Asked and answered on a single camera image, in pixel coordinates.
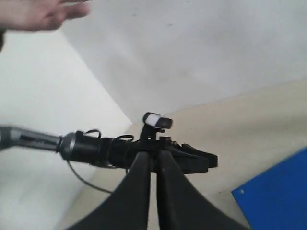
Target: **beige wall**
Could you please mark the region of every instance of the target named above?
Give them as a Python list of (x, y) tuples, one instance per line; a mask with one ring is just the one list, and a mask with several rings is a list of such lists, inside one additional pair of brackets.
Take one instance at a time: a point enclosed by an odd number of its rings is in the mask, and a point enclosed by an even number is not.
[[(231, 190), (293, 154), (307, 143), (307, 80), (172, 113), (167, 132), (179, 143), (219, 156), (219, 167), (189, 175), (196, 188), (229, 216), (247, 225)], [(138, 135), (142, 124), (128, 133)], [(93, 182), (113, 189), (124, 170), (99, 170)], [(149, 229), (157, 230), (155, 179)], [(66, 227), (100, 204), (106, 195), (84, 188), (57, 229)]]

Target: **white ceiling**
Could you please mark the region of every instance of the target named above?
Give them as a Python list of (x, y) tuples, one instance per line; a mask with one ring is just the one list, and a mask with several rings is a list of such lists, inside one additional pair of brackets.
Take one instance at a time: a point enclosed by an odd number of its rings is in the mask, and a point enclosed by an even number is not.
[(302, 0), (96, 0), (63, 30), (132, 120), (307, 73)]

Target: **human hand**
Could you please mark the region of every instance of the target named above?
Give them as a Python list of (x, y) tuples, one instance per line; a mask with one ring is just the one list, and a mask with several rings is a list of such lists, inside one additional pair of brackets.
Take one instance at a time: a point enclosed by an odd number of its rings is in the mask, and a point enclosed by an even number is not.
[(90, 13), (87, 0), (0, 0), (0, 30), (57, 30)]

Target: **white wall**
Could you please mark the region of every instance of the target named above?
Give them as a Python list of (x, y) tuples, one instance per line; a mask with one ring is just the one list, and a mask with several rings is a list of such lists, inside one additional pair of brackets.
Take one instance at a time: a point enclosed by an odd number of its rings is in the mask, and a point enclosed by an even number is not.
[[(61, 32), (7, 34), (0, 54), (0, 123), (53, 134), (99, 128), (106, 136), (130, 125)], [(87, 165), (76, 169), (84, 178), (94, 172)], [(52, 152), (1, 152), (0, 229), (53, 229), (82, 186)]]
[(93, 1), (65, 35), (132, 120), (304, 78), (302, 0)]

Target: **blue panel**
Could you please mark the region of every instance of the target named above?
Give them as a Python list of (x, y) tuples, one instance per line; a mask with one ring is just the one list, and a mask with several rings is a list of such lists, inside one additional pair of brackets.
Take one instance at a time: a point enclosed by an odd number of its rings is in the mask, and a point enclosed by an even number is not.
[(307, 230), (307, 149), (232, 194), (253, 230)]

